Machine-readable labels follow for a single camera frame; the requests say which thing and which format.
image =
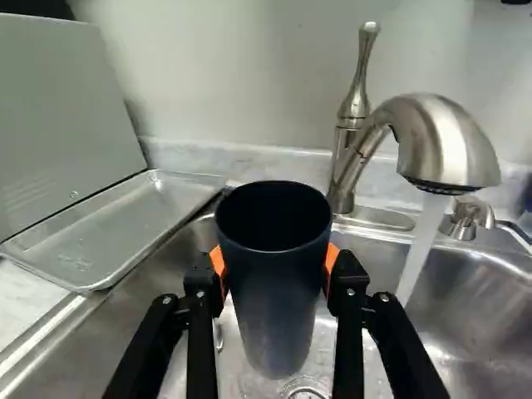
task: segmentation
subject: white wall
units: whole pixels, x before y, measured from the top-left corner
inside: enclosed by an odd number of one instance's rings
[[[459,101],[499,157],[532,165],[532,7],[499,0],[71,0],[101,27],[143,131],[179,140],[328,148],[357,57],[382,24],[373,104]],[[395,151],[392,141],[385,151]]]

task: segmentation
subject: stainless steel tray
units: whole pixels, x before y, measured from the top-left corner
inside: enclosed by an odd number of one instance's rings
[[[0,254],[83,293],[110,287],[224,185],[218,176],[148,170],[0,245]]]

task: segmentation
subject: water stream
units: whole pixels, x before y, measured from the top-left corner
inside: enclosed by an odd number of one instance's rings
[[[451,197],[448,195],[425,193],[423,211],[414,228],[414,239],[406,256],[406,265],[396,291],[396,296],[403,307],[406,306],[416,285],[450,201]]]

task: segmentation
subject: chrome faucet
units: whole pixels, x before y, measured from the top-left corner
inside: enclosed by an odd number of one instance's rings
[[[328,190],[332,211],[356,213],[355,186],[389,131],[399,144],[397,173],[418,189],[462,195],[499,184],[499,163],[490,141],[454,101],[416,93],[393,97],[370,113],[366,71],[378,33],[375,22],[360,28],[357,72],[337,114]]]
[[[440,224],[440,232],[461,241],[471,241],[476,237],[476,227],[493,229],[495,214],[490,205],[474,195],[455,198],[452,214],[446,214]]]

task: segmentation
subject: stainless steel sink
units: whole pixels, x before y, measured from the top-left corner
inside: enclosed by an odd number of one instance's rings
[[[113,288],[85,321],[35,362],[10,397],[101,397],[151,300],[184,294],[186,268],[216,244],[212,209],[180,230]],[[332,241],[368,271],[370,292],[397,287],[411,236],[335,223]],[[527,397],[532,382],[532,258],[511,232],[472,243],[440,237],[406,308],[453,398]],[[222,398],[329,397],[336,320],[318,304],[310,354],[297,375],[270,381],[248,364],[230,297],[219,318]],[[160,397],[185,397],[186,340]],[[392,397],[376,345],[364,335],[366,397]]]

